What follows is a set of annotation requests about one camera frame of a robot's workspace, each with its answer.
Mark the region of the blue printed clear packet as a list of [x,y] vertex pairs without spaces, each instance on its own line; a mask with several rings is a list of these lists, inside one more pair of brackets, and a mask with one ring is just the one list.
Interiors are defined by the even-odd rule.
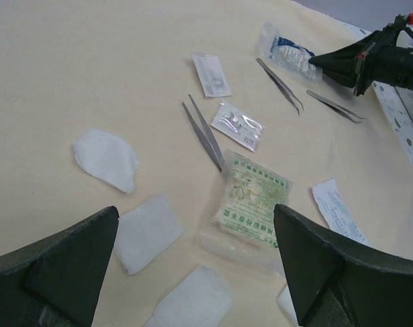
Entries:
[[315,53],[285,38],[269,22],[263,24],[255,47],[264,58],[312,82],[322,81],[322,69],[309,62]]

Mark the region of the curved steel tweezers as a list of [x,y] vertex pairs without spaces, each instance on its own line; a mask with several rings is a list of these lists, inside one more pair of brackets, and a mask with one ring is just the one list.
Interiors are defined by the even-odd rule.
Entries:
[[269,68],[261,58],[256,58],[256,62],[266,72],[269,78],[275,83],[277,88],[281,91],[281,93],[288,100],[288,102],[294,106],[297,113],[300,114],[301,111],[304,111],[303,103],[285,84],[285,82],[271,68]]
[[351,110],[348,110],[347,108],[340,106],[339,104],[336,104],[335,102],[332,102],[331,100],[322,97],[321,95],[318,95],[317,93],[314,93],[309,89],[306,90],[306,94],[323,103],[325,106],[328,106],[334,112],[348,119],[349,121],[352,121],[353,123],[362,123],[362,120],[364,120],[363,117],[354,114]]

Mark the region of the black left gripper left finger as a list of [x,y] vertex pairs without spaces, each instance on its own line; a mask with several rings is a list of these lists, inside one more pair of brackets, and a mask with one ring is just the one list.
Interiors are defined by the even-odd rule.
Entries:
[[0,256],[0,326],[90,326],[118,224],[109,206]]

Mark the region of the green printed glove packet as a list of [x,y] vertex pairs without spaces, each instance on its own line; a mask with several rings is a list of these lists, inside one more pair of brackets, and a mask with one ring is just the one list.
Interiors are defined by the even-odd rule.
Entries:
[[227,150],[213,189],[214,205],[198,232],[200,244],[222,257],[284,275],[274,209],[287,204],[293,182]]

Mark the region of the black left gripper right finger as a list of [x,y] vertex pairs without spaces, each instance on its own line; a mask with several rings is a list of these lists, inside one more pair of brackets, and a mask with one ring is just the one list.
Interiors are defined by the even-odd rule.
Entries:
[[285,204],[277,244],[299,326],[413,326],[413,261],[322,227]]

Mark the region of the white gauze pad top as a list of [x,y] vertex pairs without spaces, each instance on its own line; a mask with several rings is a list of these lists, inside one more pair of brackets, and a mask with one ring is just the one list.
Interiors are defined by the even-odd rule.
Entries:
[[140,160],[124,139],[100,129],[91,129],[73,144],[73,150],[77,164],[86,173],[123,193],[135,190],[134,177]]

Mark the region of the white blue paper pouch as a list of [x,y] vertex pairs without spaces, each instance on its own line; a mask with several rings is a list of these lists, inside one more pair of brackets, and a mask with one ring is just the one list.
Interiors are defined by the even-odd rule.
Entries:
[[329,228],[363,245],[371,246],[355,224],[334,178],[312,187],[313,198]]

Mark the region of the small clear packet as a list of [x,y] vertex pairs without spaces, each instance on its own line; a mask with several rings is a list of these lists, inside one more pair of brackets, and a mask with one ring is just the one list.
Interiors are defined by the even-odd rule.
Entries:
[[254,153],[258,150],[264,130],[262,124],[225,101],[220,103],[211,127]]
[[218,56],[213,54],[192,53],[205,97],[228,97],[232,91]]

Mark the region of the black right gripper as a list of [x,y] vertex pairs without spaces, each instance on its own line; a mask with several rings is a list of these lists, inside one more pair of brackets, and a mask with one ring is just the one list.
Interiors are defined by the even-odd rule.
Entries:
[[[413,40],[409,26],[386,26],[339,50],[312,57],[309,62],[324,68],[324,74],[343,87],[362,95],[373,82],[413,91],[413,48],[397,45],[400,33]],[[343,61],[354,65],[332,67]]]

